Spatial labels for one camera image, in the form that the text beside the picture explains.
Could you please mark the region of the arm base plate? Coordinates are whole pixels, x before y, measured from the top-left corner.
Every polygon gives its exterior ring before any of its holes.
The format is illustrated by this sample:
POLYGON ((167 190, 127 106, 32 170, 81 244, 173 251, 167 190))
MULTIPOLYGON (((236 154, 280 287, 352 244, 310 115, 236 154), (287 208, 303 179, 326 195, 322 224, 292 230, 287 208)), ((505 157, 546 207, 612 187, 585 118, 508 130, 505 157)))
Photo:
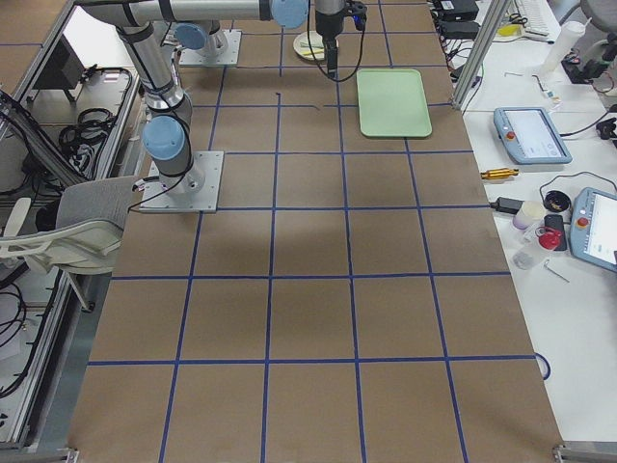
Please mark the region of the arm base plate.
POLYGON ((181 183, 163 177, 147 182, 138 210, 144 213, 215 213, 221 186, 224 153, 214 150, 193 152, 193 167, 181 183))
POLYGON ((178 39, 181 44, 179 64, 183 67, 235 67, 239 59, 242 31, 220 29, 206 34, 201 29, 178 39))

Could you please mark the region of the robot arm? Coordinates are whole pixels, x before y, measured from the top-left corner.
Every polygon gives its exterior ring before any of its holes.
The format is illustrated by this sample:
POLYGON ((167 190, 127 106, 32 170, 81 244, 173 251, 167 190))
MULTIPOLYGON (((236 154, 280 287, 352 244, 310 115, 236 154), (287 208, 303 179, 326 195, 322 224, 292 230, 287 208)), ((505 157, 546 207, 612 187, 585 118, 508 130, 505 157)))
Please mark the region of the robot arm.
POLYGON ((191 57, 215 62, 228 49, 228 40, 217 21, 178 23, 174 38, 191 57))
POLYGON ((361 1, 82 1, 79 5, 93 18, 115 27, 138 71, 152 113, 143 144, 158 170, 163 197, 179 200, 194 199, 203 190, 207 171, 191 148, 192 103, 154 35, 155 22, 195 27, 193 33, 176 35, 183 47, 202 50, 216 36, 221 20, 274 20, 283 28, 297 28, 313 18, 325 48, 322 72, 336 81, 336 38, 344 19, 352 18, 360 32, 367 20, 361 1))

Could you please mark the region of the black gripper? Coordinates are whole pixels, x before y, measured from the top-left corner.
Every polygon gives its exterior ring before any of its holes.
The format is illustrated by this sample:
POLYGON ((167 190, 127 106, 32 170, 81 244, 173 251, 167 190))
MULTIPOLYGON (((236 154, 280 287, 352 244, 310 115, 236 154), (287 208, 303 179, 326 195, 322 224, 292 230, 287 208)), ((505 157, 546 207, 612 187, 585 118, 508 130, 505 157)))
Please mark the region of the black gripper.
POLYGON ((343 31, 343 22, 351 17, 357 31, 363 32, 367 21, 367 6, 362 1, 318 0, 315 2, 315 30, 326 48, 336 45, 343 31))

